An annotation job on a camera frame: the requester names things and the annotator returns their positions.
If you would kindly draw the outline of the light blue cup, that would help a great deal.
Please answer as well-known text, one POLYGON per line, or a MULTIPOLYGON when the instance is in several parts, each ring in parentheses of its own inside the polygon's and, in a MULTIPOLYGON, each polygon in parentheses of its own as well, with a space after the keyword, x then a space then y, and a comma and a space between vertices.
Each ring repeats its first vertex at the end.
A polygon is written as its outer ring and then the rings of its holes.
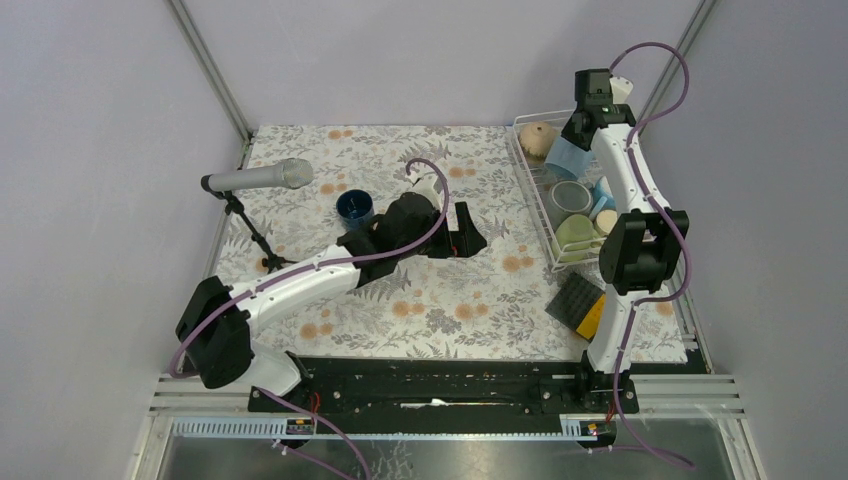
POLYGON ((591 150, 583 150, 569 140, 557 137, 545 158, 544 166, 559 177, 579 180, 593 160, 594 154, 591 150))

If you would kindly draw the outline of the grey-green cup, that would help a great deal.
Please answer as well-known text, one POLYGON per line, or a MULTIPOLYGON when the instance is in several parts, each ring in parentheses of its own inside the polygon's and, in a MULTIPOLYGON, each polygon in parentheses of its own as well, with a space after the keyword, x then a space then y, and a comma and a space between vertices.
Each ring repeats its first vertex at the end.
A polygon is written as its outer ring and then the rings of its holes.
POLYGON ((553 227, 573 215, 587 216, 593 206, 590 190, 577 181, 554 184, 546 197, 546 212, 553 227))

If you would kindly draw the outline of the white and blue cup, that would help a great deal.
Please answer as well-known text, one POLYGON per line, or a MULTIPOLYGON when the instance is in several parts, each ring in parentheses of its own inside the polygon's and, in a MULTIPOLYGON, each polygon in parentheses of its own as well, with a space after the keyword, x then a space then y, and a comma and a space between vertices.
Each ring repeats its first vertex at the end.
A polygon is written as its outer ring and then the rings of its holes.
POLYGON ((604 210, 615 210, 615 199, 612 195, 608 178, 601 176, 591 189, 593 206, 589 213, 589 219, 594 221, 604 210))

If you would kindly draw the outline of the dark blue cup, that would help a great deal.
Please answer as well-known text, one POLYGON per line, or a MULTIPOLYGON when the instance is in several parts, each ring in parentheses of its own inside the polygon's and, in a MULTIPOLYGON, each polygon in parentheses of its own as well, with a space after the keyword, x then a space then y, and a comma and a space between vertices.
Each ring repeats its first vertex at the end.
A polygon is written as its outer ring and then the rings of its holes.
POLYGON ((363 190, 349 190, 336 201, 336 212, 347 231, 359 229, 374 216, 371 195, 363 190))

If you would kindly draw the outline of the silver microphone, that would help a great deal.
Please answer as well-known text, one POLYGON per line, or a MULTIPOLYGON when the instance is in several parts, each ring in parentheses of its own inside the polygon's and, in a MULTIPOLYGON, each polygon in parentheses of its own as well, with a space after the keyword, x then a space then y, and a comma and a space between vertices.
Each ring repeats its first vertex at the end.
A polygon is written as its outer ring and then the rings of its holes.
POLYGON ((206 192, 223 194, 264 188, 295 190, 309 185, 313 180, 314 170, 309 161, 286 158, 270 166, 206 175, 201 178, 200 185, 206 192))

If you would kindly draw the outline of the black tripod mic stand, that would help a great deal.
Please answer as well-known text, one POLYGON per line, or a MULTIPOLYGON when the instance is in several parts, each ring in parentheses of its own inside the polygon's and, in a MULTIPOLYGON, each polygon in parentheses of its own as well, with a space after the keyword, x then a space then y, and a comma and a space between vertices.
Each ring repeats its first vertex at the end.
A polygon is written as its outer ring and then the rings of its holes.
POLYGON ((267 269, 269 273, 282 270, 285 266, 289 264, 294 264, 294 261, 287 260, 285 257, 280 256, 273 251, 265 236, 255 227, 255 225, 245 212, 244 204, 235 196, 232 191, 225 191, 221 193, 220 198, 223 199, 227 204, 227 206, 225 207, 225 212, 228 215, 238 216, 248 228, 251 234, 251 240, 260 248, 260 250, 264 254, 264 258, 261 260, 261 264, 267 269))

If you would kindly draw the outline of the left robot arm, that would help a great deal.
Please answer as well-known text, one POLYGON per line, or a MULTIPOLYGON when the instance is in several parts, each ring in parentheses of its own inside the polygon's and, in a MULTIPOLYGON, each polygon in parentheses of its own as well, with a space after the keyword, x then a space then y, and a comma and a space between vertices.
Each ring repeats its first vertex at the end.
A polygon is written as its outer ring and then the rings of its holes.
POLYGON ((359 228, 313 257, 252 282, 226 285, 212 276, 195 288, 177 323, 180 354, 191 376, 214 390, 258 386, 288 411, 309 401, 310 385, 290 353, 266 352, 262 330, 319 300, 334 299, 393 273, 404 259, 470 258, 487 241, 466 203, 455 205, 458 228, 422 194, 405 193, 359 228))

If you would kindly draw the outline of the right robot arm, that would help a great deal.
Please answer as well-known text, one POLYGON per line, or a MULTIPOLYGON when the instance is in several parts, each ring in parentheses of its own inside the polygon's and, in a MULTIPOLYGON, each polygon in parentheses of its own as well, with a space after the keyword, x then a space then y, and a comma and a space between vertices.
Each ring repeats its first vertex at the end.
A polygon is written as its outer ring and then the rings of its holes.
POLYGON ((561 134, 569 145, 595 156, 618 213, 599 254, 604 308, 572 393, 579 407, 598 413, 617 409, 627 393, 638 308, 672 277, 689 227, 687 213, 672 209, 656 186, 635 117, 615 99, 612 80, 607 69, 576 72, 576 108, 561 134))

